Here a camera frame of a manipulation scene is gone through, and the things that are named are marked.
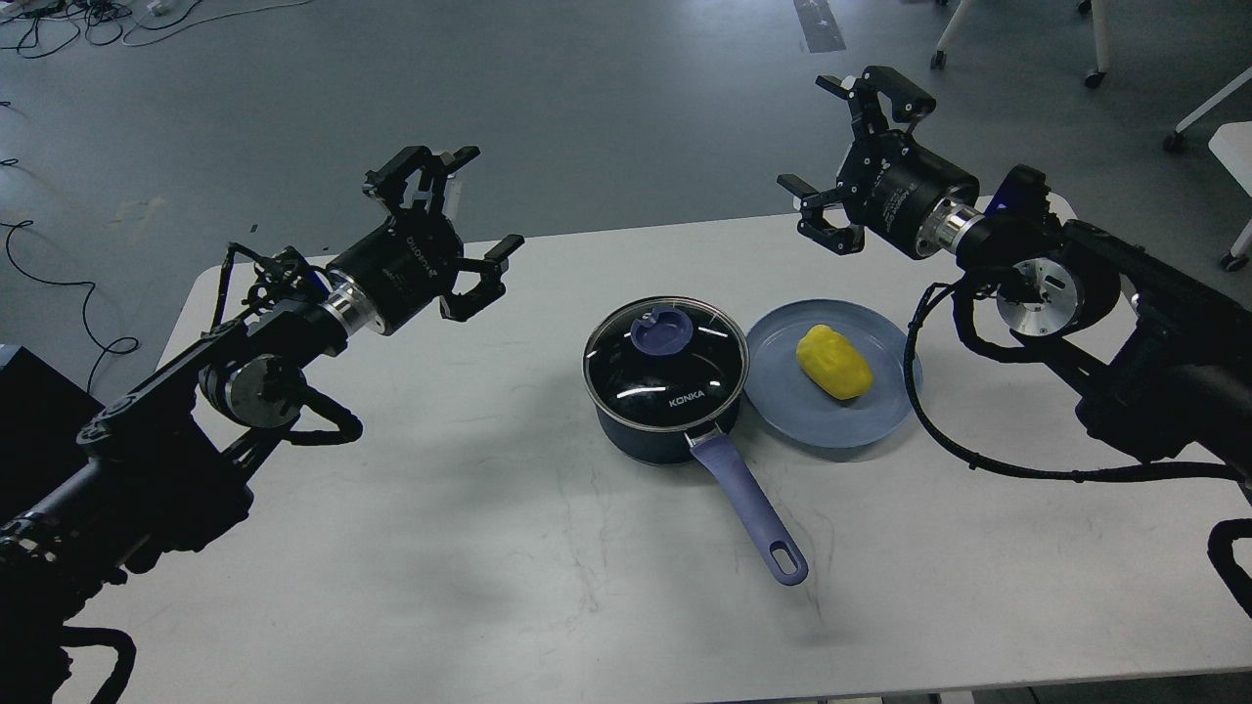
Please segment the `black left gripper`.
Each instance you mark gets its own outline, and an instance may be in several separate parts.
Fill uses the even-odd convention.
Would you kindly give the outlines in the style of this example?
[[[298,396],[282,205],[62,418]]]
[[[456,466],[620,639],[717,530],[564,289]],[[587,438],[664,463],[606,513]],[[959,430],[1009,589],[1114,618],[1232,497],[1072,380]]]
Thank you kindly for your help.
[[[326,271],[331,281],[349,282],[364,294],[378,333],[393,334],[437,297],[441,317],[457,324],[505,297],[510,257],[525,246],[525,237],[505,236],[482,258],[464,258],[464,244],[444,213],[448,182],[480,155],[480,147],[452,153],[406,147],[366,172],[363,195],[381,205],[383,224],[336,256]],[[462,273],[478,276],[478,282],[453,292]]]

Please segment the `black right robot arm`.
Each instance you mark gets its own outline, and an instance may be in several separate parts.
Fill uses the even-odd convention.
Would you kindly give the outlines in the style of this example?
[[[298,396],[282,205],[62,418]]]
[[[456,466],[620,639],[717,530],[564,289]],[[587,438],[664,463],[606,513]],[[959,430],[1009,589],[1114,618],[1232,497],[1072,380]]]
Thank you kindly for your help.
[[[1042,172],[1019,165],[988,204],[978,178],[914,129],[936,100],[893,66],[818,76],[850,111],[851,143],[826,189],[795,174],[800,236],[840,256],[878,236],[913,261],[952,254],[908,324],[903,375],[921,428],[970,468],[1018,479],[1137,484],[1224,479],[1249,486],[1249,311],[1090,223],[1052,209]],[[997,365],[1039,365],[1078,397],[1090,438],[1131,466],[1030,468],[944,433],[916,391],[921,327],[952,303],[957,338]]]

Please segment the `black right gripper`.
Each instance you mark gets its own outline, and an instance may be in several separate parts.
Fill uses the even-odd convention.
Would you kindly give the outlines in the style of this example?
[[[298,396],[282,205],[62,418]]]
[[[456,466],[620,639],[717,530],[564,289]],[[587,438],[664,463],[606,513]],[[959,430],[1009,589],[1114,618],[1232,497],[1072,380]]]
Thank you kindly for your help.
[[[855,139],[839,173],[839,194],[853,224],[828,220],[828,209],[839,204],[835,189],[818,190],[799,175],[779,174],[777,185],[798,199],[799,236],[845,257],[864,249],[866,228],[914,261],[933,256],[936,246],[921,230],[935,205],[944,198],[974,204],[980,193],[974,174],[911,135],[935,111],[936,99],[894,66],[818,75],[818,86],[844,100],[851,115]]]

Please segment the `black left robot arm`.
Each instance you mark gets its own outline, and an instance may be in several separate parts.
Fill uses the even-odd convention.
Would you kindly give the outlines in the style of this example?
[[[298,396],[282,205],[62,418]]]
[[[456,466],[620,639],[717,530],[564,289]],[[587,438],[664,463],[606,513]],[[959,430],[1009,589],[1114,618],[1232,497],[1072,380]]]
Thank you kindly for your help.
[[[51,701],[76,646],[115,651],[94,701],[119,700],[136,646],[121,630],[73,628],[88,600],[245,520],[250,477],[279,445],[362,436],[305,367],[366,327],[393,334],[432,302],[463,322],[505,294],[523,237],[470,258],[444,214],[449,178],[478,155],[408,147],[368,172],[363,193],[386,219],[326,266],[290,246],[264,257],[229,244],[209,329],[111,405],[3,347],[5,703]]]

